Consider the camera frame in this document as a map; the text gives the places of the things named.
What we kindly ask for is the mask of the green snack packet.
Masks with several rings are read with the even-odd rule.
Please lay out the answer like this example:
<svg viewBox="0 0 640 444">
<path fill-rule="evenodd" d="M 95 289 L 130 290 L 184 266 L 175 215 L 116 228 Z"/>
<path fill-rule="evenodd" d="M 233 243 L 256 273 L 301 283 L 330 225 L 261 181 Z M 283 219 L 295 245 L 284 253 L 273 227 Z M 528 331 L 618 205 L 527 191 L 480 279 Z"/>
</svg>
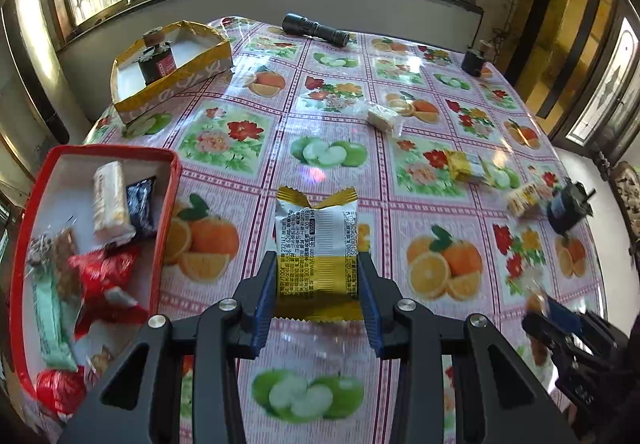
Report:
<svg viewBox="0 0 640 444">
<path fill-rule="evenodd" d="M 77 372 L 78 365 L 63 326 L 61 301 L 53 276 L 48 271 L 32 272 L 32 300 L 38 330 L 40 355 L 50 369 Z"/>
</svg>

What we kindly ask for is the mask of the small black pot far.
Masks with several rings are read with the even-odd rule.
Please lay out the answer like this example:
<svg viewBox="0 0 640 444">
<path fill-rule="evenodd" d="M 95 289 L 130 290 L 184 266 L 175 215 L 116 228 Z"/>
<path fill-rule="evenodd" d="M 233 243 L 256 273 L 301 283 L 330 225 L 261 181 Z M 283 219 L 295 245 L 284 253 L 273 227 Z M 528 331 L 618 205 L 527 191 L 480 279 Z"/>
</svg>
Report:
<svg viewBox="0 0 640 444">
<path fill-rule="evenodd" d="M 482 75 L 487 56 L 495 50 L 495 45 L 487 40 L 481 40 L 477 48 L 469 48 L 461 63 L 461 70 L 473 78 Z"/>
</svg>

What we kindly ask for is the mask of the floral plastic tablecloth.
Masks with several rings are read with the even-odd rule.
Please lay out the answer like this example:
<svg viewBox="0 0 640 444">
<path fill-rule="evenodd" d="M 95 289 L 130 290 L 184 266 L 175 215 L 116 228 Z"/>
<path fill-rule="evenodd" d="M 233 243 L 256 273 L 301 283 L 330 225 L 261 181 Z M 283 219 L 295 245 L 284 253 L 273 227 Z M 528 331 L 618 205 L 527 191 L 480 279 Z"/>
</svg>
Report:
<svg viewBox="0 0 640 444">
<path fill-rule="evenodd" d="M 286 36 L 240 17 L 227 73 L 178 92 L 122 124 L 106 110 L 85 145 L 177 153 L 180 177 L 155 313 L 198 314 L 256 273 L 274 246 L 277 191 L 318 202 L 354 187 L 358 245 L 399 289 L 437 314 L 493 320 L 523 360 L 524 281 L 568 307 L 601 311 L 590 232 L 563 238 L 538 213 L 514 221 L 503 198 L 536 182 L 558 190 L 565 171 L 514 89 L 495 70 L 468 78 L 461 56 L 354 34 L 345 50 Z M 367 122 L 369 104 L 403 118 L 399 136 Z M 446 151 L 475 153 L 488 184 L 454 181 Z"/>
</svg>

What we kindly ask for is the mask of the dark blue snack packet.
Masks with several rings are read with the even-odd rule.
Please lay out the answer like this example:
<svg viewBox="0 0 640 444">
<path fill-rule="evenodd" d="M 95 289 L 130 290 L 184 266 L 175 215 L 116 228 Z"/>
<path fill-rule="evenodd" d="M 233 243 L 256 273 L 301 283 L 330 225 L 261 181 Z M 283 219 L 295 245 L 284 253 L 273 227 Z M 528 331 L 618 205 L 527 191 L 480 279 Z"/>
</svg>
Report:
<svg viewBox="0 0 640 444">
<path fill-rule="evenodd" d="M 136 233 L 134 240 L 144 240 L 155 236 L 153 222 L 153 193 L 156 177 L 151 176 L 126 187 L 126 198 L 130 223 Z"/>
</svg>

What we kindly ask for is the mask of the yellow small snack packet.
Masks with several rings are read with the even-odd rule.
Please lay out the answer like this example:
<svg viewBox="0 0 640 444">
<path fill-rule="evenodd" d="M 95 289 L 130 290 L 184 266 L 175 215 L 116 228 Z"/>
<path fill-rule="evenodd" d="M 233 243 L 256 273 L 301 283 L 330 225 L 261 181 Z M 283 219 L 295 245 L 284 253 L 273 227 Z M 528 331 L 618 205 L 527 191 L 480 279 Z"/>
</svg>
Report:
<svg viewBox="0 0 640 444">
<path fill-rule="evenodd" d="M 482 159 L 475 153 L 446 151 L 447 167 L 454 181 L 470 184 L 488 184 L 489 179 Z"/>
</svg>

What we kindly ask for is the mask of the white air conditioner unit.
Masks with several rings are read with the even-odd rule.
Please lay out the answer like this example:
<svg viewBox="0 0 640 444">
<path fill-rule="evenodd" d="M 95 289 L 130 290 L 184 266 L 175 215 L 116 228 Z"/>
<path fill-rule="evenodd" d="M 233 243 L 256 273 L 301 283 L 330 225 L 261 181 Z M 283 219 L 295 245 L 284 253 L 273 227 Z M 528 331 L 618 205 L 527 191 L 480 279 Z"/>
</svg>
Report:
<svg viewBox="0 0 640 444">
<path fill-rule="evenodd" d="M 42 0 L 5 0 L 4 32 L 35 118 L 60 145 L 79 144 L 90 130 L 58 61 Z"/>
</svg>

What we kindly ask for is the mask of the dark bottle in yellow box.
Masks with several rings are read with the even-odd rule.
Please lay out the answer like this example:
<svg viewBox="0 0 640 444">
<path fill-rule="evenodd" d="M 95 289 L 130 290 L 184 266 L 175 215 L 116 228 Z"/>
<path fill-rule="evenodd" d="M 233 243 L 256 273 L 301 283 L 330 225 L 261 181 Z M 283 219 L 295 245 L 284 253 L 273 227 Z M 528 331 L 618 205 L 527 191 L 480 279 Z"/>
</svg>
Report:
<svg viewBox="0 0 640 444">
<path fill-rule="evenodd" d="M 144 49 L 138 58 L 144 83 L 151 85 L 177 70 L 170 44 L 162 28 L 149 30 L 142 37 Z"/>
</svg>

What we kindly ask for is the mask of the white square cake packet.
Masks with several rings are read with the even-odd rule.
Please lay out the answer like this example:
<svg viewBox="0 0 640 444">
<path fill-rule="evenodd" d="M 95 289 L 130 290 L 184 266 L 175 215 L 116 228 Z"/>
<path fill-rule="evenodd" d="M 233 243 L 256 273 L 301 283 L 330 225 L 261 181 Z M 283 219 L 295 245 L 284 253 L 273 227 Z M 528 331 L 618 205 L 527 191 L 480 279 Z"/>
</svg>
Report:
<svg viewBox="0 0 640 444">
<path fill-rule="evenodd" d="M 380 104 L 369 104 L 367 122 L 386 135 L 399 136 L 404 118 L 393 109 Z"/>
</svg>

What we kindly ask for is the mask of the long white cracker packet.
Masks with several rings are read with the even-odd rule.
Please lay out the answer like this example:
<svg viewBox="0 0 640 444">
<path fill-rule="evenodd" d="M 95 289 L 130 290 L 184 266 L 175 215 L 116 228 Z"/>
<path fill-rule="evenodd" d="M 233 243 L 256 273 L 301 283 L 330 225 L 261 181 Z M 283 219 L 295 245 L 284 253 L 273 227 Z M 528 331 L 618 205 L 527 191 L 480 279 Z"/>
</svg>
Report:
<svg viewBox="0 0 640 444">
<path fill-rule="evenodd" d="M 93 234 L 101 245 L 126 245 L 136 234 L 119 161 L 103 164 L 93 174 Z"/>
</svg>

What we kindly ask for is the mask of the brown cookie packet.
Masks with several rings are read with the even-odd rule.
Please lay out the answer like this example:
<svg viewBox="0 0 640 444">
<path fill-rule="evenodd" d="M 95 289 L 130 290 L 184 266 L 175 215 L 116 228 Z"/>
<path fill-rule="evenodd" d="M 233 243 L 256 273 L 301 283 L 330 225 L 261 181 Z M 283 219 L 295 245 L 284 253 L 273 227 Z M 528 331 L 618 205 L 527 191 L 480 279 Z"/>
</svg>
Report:
<svg viewBox="0 0 640 444">
<path fill-rule="evenodd" d="M 68 259 L 77 253 L 77 245 L 72 227 L 65 227 L 52 242 L 54 279 L 58 295 L 64 301 L 78 297 L 80 291 L 79 275 Z"/>
</svg>

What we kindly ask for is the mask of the yellow white snack packet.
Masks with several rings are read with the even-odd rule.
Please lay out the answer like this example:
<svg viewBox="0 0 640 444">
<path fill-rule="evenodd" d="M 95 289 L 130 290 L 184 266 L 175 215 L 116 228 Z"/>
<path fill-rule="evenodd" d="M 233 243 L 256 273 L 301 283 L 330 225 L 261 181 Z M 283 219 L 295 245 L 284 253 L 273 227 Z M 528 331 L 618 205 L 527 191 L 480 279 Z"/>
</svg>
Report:
<svg viewBox="0 0 640 444">
<path fill-rule="evenodd" d="M 282 186 L 274 213 L 276 315 L 313 323 L 362 320 L 358 299 L 358 195 L 348 187 L 311 204 Z"/>
</svg>

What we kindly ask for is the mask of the silver snack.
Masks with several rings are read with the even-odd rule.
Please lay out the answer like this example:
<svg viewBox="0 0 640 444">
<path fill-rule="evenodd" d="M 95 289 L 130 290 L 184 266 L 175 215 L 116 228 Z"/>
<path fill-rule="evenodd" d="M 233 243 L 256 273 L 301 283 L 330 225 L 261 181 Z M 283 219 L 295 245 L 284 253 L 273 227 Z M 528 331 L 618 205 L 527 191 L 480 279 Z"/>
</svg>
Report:
<svg viewBox="0 0 640 444">
<path fill-rule="evenodd" d="M 52 259 L 52 238 L 42 234 L 32 238 L 27 249 L 26 260 L 29 266 L 39 267 L 48 265 Z"/>
</svg>

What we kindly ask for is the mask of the large red snack bag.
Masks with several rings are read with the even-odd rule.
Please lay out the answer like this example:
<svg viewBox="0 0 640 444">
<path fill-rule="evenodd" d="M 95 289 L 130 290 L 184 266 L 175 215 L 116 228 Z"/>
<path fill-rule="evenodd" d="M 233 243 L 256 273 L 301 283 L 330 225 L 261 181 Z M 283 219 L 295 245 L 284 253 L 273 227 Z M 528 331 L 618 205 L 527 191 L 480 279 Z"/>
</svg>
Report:
<svg viewBox="0 0 640 444">
<path fill-rule="evenodd" d="M 85 368 L 78 366 L 76 372 L 58 369 L 39 372 L 36 393 L 38 401 L 51 412 L 73 415 L 87 395 Z"/>
</svg>

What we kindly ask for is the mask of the small red snack bag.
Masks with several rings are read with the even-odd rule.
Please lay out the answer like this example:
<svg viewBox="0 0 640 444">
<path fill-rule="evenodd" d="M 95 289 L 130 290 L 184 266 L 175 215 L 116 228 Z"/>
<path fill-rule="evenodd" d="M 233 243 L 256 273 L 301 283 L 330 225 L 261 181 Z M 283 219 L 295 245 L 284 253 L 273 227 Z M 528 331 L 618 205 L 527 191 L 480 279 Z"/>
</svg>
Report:
<svg viewBox="0 0 640 444">
<path fill-rule="evenodd" d="M 143 323 L 148 311 L 127 291 L 134 267 L 142 253 L 140 243 L 75 254 L 68 263 L 77 269 L 80 308 L 74 339 L 84 338 L 95 321 Z"/>
</svg>

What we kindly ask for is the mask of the black jar near edge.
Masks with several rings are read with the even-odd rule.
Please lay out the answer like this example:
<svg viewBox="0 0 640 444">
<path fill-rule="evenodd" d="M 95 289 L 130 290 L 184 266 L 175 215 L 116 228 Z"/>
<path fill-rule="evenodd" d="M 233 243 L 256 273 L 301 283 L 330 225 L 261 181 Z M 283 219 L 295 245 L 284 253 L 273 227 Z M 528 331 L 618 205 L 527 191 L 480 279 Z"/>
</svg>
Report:
<svg viewBox="0 0 640 444">
<path fill-rule="evenodd" d="M 597 190 L 585 189 L 581 182 L 565 179 L 564 186 L 553 193 L 547 204 L 547 219 L 551 228 L 561 236 L 578 225 L 588 216 L 593 216 L 590 200 Z"/>
</svg>

